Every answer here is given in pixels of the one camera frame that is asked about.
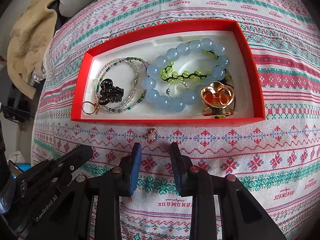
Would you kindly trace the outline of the black hair claw clip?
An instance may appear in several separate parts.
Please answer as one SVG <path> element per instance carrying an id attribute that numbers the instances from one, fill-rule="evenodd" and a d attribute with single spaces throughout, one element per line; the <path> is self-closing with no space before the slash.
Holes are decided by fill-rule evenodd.
<path id="1" fill-rule="evenodd" d="M 111 79 L 104 79 L 100 84 L 101 97 L 98 99 L 99 105 L 105 106 L 108 103 L 121 102 L 124 96 L 124 89 L 113 85 Z"/>

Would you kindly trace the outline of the small gold stud earring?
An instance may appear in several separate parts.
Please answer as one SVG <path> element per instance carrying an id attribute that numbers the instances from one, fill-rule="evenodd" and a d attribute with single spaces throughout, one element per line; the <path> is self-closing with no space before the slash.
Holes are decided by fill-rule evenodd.
<path id="1" fill-rule="evenodd" d="M 144 135 L 144 138 L 146 138 L 147 140 L 151 140 L 151 141 L 155 141 L 156 137 L 157 137 L 157 129 L 154 127 L 149 129 L 148 133 L 146 133 L 146 135 Z"/>

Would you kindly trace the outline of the gold heart hair clip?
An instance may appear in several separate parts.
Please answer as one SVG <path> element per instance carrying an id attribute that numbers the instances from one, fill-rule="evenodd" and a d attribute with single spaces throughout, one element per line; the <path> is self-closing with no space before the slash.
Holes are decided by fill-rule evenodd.
<path id="1" fill-rule="evenodd" d="M 221 119 L 233 115 L 231 105 L 234 103 L 235 91 L 232 86 L 214 81 L 200 90 L 200 97 L 205 105 L 203 116 Z"/>

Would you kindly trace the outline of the red jewelry box white insert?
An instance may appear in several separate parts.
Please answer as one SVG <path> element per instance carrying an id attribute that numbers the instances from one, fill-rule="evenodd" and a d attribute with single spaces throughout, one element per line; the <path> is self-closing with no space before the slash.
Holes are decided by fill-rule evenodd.
<path id="1" fill-rule="evenodd" d="M 124 89 L 121 102 L 99 105 L 104 79 Z M 202 115 L 200 90 L 214 81 L 234 88 L 233 115 Z M 186 20 L 135 30 L 88 50 L 71 119 L 116 125 L 240 126 L 264 120 L 265 107 L 240 25 L 232 20 Z"/>

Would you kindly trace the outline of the patterned bedspread red green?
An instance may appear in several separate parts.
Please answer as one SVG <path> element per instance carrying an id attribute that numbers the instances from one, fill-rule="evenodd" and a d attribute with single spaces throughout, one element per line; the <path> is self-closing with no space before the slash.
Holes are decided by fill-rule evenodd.
<path id="1" fill-rule="evenodd" d="M 84 53 L 144 27 L 193 18 L 236 20 L 253 54 L 266 120 L 242 127 L 147 128 L 78 123 L 72 101 Z M 78 174 L 99 176 L 142 145 L 137 189 L 120 200 L 123 239 L 188 239 L 191 198 L 176 191 L 168 148 L 205 171 L 234 174 L 287 239 L 303 238 L 319 219 L 319 30 L 300 0 L 103 0 L 54 36 L 31 145 L 34 163 L 78 144 L 93 158 Z"/>

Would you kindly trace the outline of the beige fleece blanket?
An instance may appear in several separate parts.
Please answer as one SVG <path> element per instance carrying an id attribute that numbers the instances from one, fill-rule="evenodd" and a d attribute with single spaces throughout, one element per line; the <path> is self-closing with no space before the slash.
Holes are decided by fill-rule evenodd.
<path id="1" fill-rule="evenodd" d="M 43 57 L 53 36 L 57 13 L 48 7 L 55 0 L 31 0 L 14 24 L 7 49 L 7 71 L 13 84 L 28 98 L 36 89 L 29 84 L 32 73 L 42 75 Z"/>

